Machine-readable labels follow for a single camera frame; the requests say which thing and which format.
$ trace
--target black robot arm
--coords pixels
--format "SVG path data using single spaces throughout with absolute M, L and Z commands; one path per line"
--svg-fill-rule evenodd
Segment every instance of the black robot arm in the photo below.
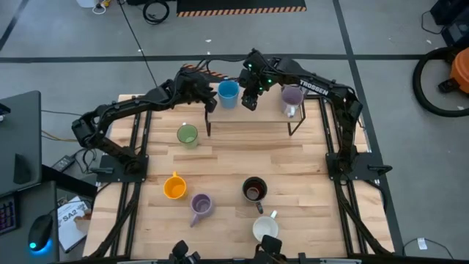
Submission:
M 129 147 L 120 147 L 106 138 L 109 125 L 115 120 L 137 113 L 165 111 L 182 103 L 201 101 L 206 110 L 212 112 L 217 104 L 213 99 L 216 92 L 212 90 L 201 73 L 188 72 L 181 68 L 173 81 L 167 80 L 141 97 L 98 106 L 94 111 L 85 113 L 73 122 L 72 130 L 82 147 L 102 150 L 123 164 L 125 173 L 135 173 L 141 168 L 139 157 Z
M 245 87 L 242 102 L 252 111 L 257 106 L 258 96 L 276 83 L 297 84 L 329 100 L 336 112 L 341 131 L 336 166 L 344 174 L 352 171 L 353 161 L 357 155 L 357 148 L 354 145 L 355 127 L 363 108 L 353 89 L 310 73 L 292 59 L 273 58 L 267 61 L 256 50 L 248 55 L 243 65 L 245 69 L 240 74 L 240 85 Z

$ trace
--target orange mug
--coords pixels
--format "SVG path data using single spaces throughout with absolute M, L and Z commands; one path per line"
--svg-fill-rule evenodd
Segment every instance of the orange mug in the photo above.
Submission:
M 185 181 L 173 172 L 173 177 L 170 177 L 164 183 L 164 195 L 169 199 L 182 199 L 186 195 L 187 186 Z

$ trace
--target green mug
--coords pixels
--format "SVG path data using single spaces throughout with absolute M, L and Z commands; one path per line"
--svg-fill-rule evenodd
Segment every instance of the green mug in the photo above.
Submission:
M 197 128 L 193 125 L 186 125 L 185 123 L 177 130 L 177 139 L 187 149 L 193 149 L 198 144 Z

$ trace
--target paper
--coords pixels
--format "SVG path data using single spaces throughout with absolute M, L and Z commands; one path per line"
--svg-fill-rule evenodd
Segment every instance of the paper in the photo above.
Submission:
M 425 238 L 417 238 L 418 247 L 420 250 L 426 250 Z
M 84 216 L 84 211 L 88 209 L 85 202 L 79 201 L 81 201 L 80 198 L 75 197 L 57 210 L 59 241 L 65 252 L 86 237 L 86 232 L 78 230 L 73 221 L 77 216 Z

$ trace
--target gray floor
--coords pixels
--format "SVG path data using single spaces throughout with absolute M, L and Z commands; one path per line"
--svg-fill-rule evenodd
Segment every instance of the gray floor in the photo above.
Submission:
M 331 0 L 306 0 L 308 11 L 286 14 L 175 18 L 150 26 L 141 11 L 125 6 L 129 21 L 147 55 L 247 54 L 253 47 L 275 54 L 345 54 Z M 340 0 L 355 54 L 425 54 L 444 46 L 440 36 L 420 29 L 420 15 L 435 0 Z M 20 0 L 0 1 L 0 35 Z M 437 29 L 428 19 L 429 27 Z M 105 15 L 93 15 L 74 0 L 29 0 L 2 57 L 139 56 L 138 46 L 114 2 Z M 353 87 L 347 60 L 299 60 L 305 69 Z M 157 82 L 174 77 L 183 63 L 150 62 Z M 425 112 L 412 94 L 416 61 L 358 61 L 383 159 L 394 167 L 388 174 L 404 242 L 425 237 L 448 247 L 459 259 L 469 259 L 469 184 L 465 160 L 469 148 L 467 118 L 446 119 Z M 239 64 L 213 62 L 211 68 L 237 76 Z M 469 107 L 461 95 L 437 93 L 448 68 L 433 62 L 423 84 L 429 99 L 440 107 Z M 83 113 L 110 103 L 122 93 L 144 93 L 153 88 L 143 62 L 0 63 L 0 97 L 38 89 L 43 108 Z M 43 114 L 43 129 L 72 138 L 73 117 Z M 77 144 L 43 140 L 43 163 L 53 164 Z M 70 174 L 83 177 L 78 168 Z M 448 257 L 429 243 L 416 243 L 409 255 Z M 61 258 L 77 258 L 78 247 Z

